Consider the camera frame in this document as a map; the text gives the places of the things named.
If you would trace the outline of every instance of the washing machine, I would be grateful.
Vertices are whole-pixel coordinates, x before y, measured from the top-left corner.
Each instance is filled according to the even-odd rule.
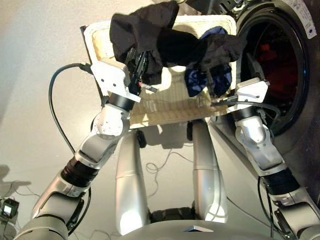
[[[320,192],[320,1],[319,0],[188,0],[203,14],[228,14],[247,46],[237,61],[237,83],[254,78],[248,54],[270,82],[265,103],[278,107],[274,144],[298,182],[319,205]],[[273,113],[266,111],[270,123]],[[215,128],[235,151],[230,115]]]

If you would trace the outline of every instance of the cable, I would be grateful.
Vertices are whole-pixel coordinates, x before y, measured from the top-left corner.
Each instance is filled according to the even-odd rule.
[[[271,222],[272,222],[271,228],[270,228],[270,238],[273,238],[273,237],[274,237],[274,226],[275,226],[274,214],[273,214],[273,211],[272,211],[271,199],[270,199],[270,196],[269,196],[269,192],[268,192],[267,189],[265,189],[265,190],[266,190],[266,197],[267,197],[267,199],[268,199],[270,220],[271,220]]]
[[[20,196],[38,196],[38,197],[40,197],[39,194],[34,193],[34,192],[33,192],[28,186],[26,186],[26,185],[25,185],[24,187],[26,187],[26,188],[30,191],[31,194],[25,194],[25,193],[20,193],[20,192],[18,192],[17,189],[14,187],[14,183],[18,183],[18,182],[20,182],[20,181],[19,181],[19,180],[15,180],[15,181],[12,181],[12,182],[10,183],[10,188],[9,188],[9,190],[6,192],[5,195],[3,195],[4,198],[5,198],[5,197],[8,197],[7,195],[8,195],[8,193],[10,193],[11,189],[13,189],[14,192],[17,193],[17,194],[20,195]]]
[[[5,225],[4,225],[4,229],[3,229],[3,233],[2,233],[2,236],[4,239],[8,239],[5,235],[6,233],[6,229],[7,229],[7,226],[8,226],[8,222],[9,222],[9,216],[7,215],[7,218],[6,218],[6,222],[5,222]]]
[[[273,228],[281,235],[281,237],[283,237],[283,232],[275,225],[275,223],[271,220],[271,218],[269,217],[264,202],[262,200],[262,196],[261,196],[261,190],[260,190],[260,182],[261,182],[261,177],[258,177],[258,181],[257,181],[257,190],[258,190],[258,196],[259,196],[259,201],[262,207],[262,211],[265,215],[265,217],[268,219],[268,221],[270,222],[270,226],[273,226]]]
[[[74,225],[74,227],[70,230],[70,232],[68,233],[68,236],[70,236],[75,230],[76,228],[80,225],[80,223],[82,222],[82,220],[84,219],[88,209],[89,209],[89,206],[90,206],[90,202],[91,202],[91,187],[89,188],[89,191],[88,191],[88,200],[87,200],[87,203],[86,203],[86,206],[85,206],[85,209],[83,211],[83,214],[81,215],[80,219],[78,220],[78,222]]]
[[[260,219],[256,218],[255,216],[253,216],[252,214],[248,213],[247,211],[243,210],[241,207],[239,207],[237,204],[235,204],[235,202],[233,202],[228,196],[226,197],[226,199],[228,199],[228,201],[230,203],[232,203],[237,209],[239,209],[242,213],[244,213],[245,215],[247,215],[248,217],[252,218],[253,220],[259,222],[260,224],[266,226],[267,228],[270,228],[270,226],[268,224],[266,224],[265,222],[261,221]]]
[[[89,73],[89,74],[93,74],[91,71],[91,65],[88,63],[71,63],[68,65],[65,65],[63,67],[60,67],[57,71],[55,71],[55,73],[53,74],[50,84],[49,84],[49,90],[48,90],[48,100],[49,100],[49,106],[50,106],[50,111],[51,111],[51,115],[53,117],[53,120],[55,122],[56,127],[58,128],[59,132],[61,133],[64,141],[66,142],[66,144],[68,145],[68,147],[70,148],[71,152],[73,154],[75,154],[75,149],[73,148],[72,144],[70,143],[69,139],[67,138],[65,132],[63,131],[58,118],[56,116],[55,110],[54,110],[54,105],[53,105],[53,101],[52,101],[52,96],[53,96],[53,88],[54,88],[54,84],[56,81],[57,76],[63,72],[66,69],[71,69],[71,68],[80,68],[81,70]],[[79,224],[82,222],[82,220],[84,219],[88,208],[90,206],[90,202],[91,202],[91,187],[88,190],[88,200],[87,200],[87,204],[85,206],[84,212],[82,214],[82,216],[80,217],[79,221],[75,224],[75,226],[73,227],[73,229],[71,229],[71,231],[69,232],[69,236],[76,230],[76,228],[79,226]]]
[[[49,106],[50,106],[50,111],[51,111],[51,115],[53,117],[53,120],[55,122],[56,127],[58,128],[59,132],[61,133],[64,141],[66,142],[66,144],[68,145],[68,147],[70,148],[71,152],[74,154],[75,153],[75,149],[74,147],[71,145],[70,141],[68,140],[65,132],[63,131],[62,127],[60,126],[60,123],[58,121],[58,118],[56,116],[56,112],[54,110],[54,105],[53,105],[53,101],[52,101],[52,92],[53,92],[53,88],[54,88],[54,84],[56,81],[57,76],[64,70],[66,69],[71,69],[71,68],[80,68],[81,67],[81,63],[71,63],[68,65],[65,65],[63,67],[60,67],[57,71],[55,71],[55,73],[53,74],[50,84],[49,84],[49,91],[48,91],[48,98],[49,98]]]
[[[256,57],[256,53],[257,53],[257,48],[258,48],[259,42],[261,41],[262,37],[264,36],[266,30],[270,27],[270,25],[271,25],[271,23],[269,23],[269,24],[265,27],[265,29],[264,29],[263,32],[261,33],[258,41],[256,42],[256,46],[255,46],[254,51],[253,51],[253,57],[254,57],[254,58]]]
[[[276,106],[273,106],[271,104],[267,104],[267,103],[260,103],[260,102],[254,102],[254,101],[228,101],[228,102],[213,102],[211,104],[211,106],[220,106],[220,105],[235,105],[235,104],[244,104],[244,105],[251,105],[254,107],[258,107],[258,108],[263,108],[263,109],[269,109],[271,111],[273,111],[275,113],[275,116],[272,120],[272,123],[269,127],[270,130],[272,130],[273,126],[275,125],[278,117],[280,116],[281,112],[279,110],[279,108],[277,108]]]
[[[156,184],[156,188],[155,188],[154,192],[147,196],[148,199],[153,197],[158,192],[158,189],[159,189],[158,174],[159,174],[160,170],[167,164],[168,159],[169,159],[171,154],[176,154],[176,155],[180,156],[181,158],[183,158],[184,160],[186,160],[186,161],[188,161],[190,163],[193,163],[193,161],[187,159],[186,157],[184,157],[180,153],[172,151],[172,150],[173,149],[171,148],[169,153],[168,153],[168,155],[166,156],[166,159],[165,159],[164,163],[160,167],[158,167],[153,162],[148,162],[145,165],[145,170],[150,174],[154,174],[154,183]]]

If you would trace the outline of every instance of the blue cloth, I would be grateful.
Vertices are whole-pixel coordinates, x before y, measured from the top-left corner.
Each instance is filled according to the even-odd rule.
[[[228,34],[227,31],[221,27],[216,26],[207,30],[200,39],[207,38],[211,34]],[[200,69],[186,68],[184,74],[185,85],[190,97],[199,94],[206,86],[208,86],[211,96],[219,97],[223,95],[230,87],[231,67],[229,64],[221,64],[210,69],[212,82],[208,80],[207,73]]]

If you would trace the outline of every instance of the woven basket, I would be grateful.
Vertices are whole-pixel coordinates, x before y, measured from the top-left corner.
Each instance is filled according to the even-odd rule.
[[[229,34],[236,34],[234,19],[226,15],[208,16],[178,16],[173,29],[189,32],[200,38],[205,31],[216,26],[223,27]],[[84,31],[85,44],[92,63],[114,59],[114,52],[109,36],[110,21],[90,24]],[[232,83],[230,89],[236,86],[236,63],[231,64]],[[163,125],[203,119],[219,115],[224,106],[211,107],[208,89],[200,94],[189,97],[186,88],[184,66],[163,68],[161,84],[154,85],[156,93],[142,90],[141,102],[134,105],[131,111],[131,128],[141,128],[152,125]]]

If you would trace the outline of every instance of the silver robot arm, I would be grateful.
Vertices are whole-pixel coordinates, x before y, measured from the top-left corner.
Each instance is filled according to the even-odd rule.
[[[128,90],[126,65],[109,60],[91,66],[104,96],[111,92],[108,104],[95,117],[91,133],[74,157],[49,184],[32,211],[32,219],[16,240],[67,240],[84,205],[82,200],[123,135],[130,128],[129,111],[140,97]]]
[[[267,194],[277,208],[274,212],[279,232],[287,239],[312,239],[320,236],[320,211],[306,189],[300,186],[271,141],[271,132],[254,106],[262,103],[268,83],[254,78],[236,87],[238,103],[228,108],[235,121],[235,136],[262,179]]]

